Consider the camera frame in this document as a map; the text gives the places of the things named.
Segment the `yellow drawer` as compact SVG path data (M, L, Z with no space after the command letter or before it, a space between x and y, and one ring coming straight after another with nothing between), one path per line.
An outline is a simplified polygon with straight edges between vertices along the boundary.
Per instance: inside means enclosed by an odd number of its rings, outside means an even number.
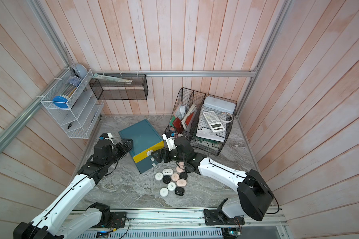
M131 156L134 160L135 163L138 163L142 160L144 160L145 158L147 158L148 156L150 156L152 154L152 152L157 151L161 148L165 147L164 142L160 141L157 144L144 149L143 151L137 153L137 150L133 150L133 153L131 153Z

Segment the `teal drawer cabinet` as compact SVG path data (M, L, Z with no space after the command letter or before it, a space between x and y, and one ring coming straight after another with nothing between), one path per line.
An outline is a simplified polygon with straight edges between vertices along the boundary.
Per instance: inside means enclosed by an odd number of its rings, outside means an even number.
M160 141L163 141L163 138L156 129L151 125L151 123L145 119L142 120L130 127L127 127L119 131L119 136L124 139L133 140L133 149L130 151L130 154L133 153L133 150L137 150L137 153L147 149ZM138 171L143 174L149 169L155 167L158 163L148 156L144 160L135 163Z

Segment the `pink earphone case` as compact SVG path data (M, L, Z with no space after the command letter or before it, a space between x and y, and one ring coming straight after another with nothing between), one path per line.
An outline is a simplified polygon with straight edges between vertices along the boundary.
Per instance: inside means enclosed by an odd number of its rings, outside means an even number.
M180 173L184 172L184 169L183 169L182 166L177 166L176 171L177 171L178 174L180 174Z
M171 175L171 180L172 180L173 182L177 182L178 180L180 180L179 176L180 176L179 174L173 173L173 174Z
M185 179L179 179L177 182L176 182L176 185L178 187L185 187L187 185L187 181Z

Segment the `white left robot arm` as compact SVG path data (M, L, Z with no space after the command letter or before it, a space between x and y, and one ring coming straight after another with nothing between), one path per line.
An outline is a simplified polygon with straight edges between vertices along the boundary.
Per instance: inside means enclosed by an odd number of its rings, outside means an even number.
M132 139L114 144L113 137L102 134L89 157L67 188L29 223L21 222L13 232L15 239L75 239L91 227L114 227L110 207L94 203L79 217L64 221L81 199L108 174L108 169L133 148Z

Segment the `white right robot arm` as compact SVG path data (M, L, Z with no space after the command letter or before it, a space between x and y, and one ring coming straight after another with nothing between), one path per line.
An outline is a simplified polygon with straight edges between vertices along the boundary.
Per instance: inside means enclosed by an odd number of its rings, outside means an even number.
M185 172L212 178L237 193L236 198L224 199L215 210L204 209L207 225L243 225L244 215L260 222L269 213L268 209L272 202L277 201L258 171L239 171L220 164L209 155L195 152L184 136L171 137L166 142L167 147L151 153L157 162L173 161Z

